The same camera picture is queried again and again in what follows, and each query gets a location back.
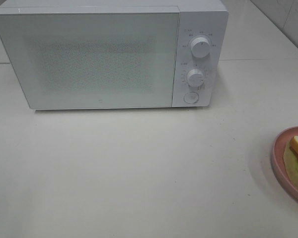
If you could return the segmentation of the round door release button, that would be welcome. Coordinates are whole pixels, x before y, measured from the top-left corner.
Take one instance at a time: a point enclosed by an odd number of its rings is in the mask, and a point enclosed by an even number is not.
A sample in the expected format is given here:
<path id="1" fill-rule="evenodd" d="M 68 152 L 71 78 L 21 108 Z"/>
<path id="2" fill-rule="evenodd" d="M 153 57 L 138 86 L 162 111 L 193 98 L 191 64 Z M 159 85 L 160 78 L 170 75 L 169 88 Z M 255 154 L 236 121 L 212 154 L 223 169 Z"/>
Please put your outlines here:
<path id="1" fill-rule="evenodd" d="M 198 102 L 199 94 L 196 92 L 188 92 L 184 95 L 184 102 L 187 104 L 194 104 Z"/>

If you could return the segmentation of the lower white timer knob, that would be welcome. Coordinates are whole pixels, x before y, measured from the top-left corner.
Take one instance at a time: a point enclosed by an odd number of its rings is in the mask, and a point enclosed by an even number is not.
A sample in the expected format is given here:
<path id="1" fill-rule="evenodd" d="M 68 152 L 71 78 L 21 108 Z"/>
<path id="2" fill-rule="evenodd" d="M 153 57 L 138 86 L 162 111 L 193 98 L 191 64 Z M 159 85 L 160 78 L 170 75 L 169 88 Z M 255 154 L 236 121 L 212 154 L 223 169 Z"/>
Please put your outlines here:
<path id="1" fill-rule="evenodd" d="M 186 78 L 190 87 L 198 88 L 202 86 L 205 81 L 205 73 L 200 69 L 192 69 L 187 73 Z"/>

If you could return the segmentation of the upper white power knob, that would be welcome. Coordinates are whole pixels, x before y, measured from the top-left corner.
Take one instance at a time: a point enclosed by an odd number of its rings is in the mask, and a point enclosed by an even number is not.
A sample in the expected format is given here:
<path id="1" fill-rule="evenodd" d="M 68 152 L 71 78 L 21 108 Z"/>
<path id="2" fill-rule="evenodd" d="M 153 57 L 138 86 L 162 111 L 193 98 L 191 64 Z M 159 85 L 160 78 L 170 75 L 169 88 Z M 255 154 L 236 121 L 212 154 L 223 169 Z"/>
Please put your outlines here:
<path id="1" fill-rule="evenodd" d="M 207 56 L 211 49 L 211 42 L 210 40 L 204 36 L 197 36 L 192 39 L 190 43 L 191 53 L 196 58 L 204 58 Z"/>

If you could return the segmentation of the white microwave oven body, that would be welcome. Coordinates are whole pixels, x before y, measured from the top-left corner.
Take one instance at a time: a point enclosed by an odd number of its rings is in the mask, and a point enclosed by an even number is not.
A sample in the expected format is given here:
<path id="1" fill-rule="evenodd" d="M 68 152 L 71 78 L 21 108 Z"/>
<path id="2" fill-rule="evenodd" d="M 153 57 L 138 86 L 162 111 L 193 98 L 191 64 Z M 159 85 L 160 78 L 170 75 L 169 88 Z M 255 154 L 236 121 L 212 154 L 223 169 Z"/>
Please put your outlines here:
<path id="1" fill-rule="evenodd" d="M 141 13 L 179 15 L 173 94 L 169 107 L 209 105 L 228 21 L 228 10 L 219 0 L 7 0 L 0 5 L 0 15 Z M 191 53 L 190 43 L 201 35 L 210 40 L 211 49 L 204 58 L 196 58 Z M 198 88 L 187 83 L 186 75 L 192 69 L 205 73 L 205 81 Z M 185 103 L 184 95 L 188 92 L 198 93 L 198 102 Z"/>

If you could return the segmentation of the pink round plate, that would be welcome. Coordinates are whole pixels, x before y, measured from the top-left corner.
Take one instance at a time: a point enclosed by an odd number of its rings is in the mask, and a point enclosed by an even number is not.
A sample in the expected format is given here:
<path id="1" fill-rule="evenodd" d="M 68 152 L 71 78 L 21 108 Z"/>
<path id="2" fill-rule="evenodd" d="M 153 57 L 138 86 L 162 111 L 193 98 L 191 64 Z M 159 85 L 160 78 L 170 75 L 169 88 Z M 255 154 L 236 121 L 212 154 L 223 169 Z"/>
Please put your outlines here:
<path id="1" fill-rule="evenodd" d="M 281 187 L 292 199 L 298 202 L 298 189 L 289 180 L 283 159 L 286 143 L 295 135 L 298 135 L 298 126 L 289 127 L 275 137 L 271 152 L 271 166 Z"/>

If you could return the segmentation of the white microwave door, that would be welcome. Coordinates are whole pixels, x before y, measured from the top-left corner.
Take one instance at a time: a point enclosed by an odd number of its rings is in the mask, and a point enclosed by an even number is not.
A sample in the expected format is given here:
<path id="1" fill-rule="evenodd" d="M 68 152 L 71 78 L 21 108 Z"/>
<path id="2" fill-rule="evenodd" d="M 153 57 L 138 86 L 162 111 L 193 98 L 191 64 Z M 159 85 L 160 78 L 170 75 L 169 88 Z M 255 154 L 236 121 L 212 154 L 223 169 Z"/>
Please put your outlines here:
<path id="1" fill-rule="evenodd" d="M 169 107 L 178 13 L 0 15 L 30 108 Z"/>

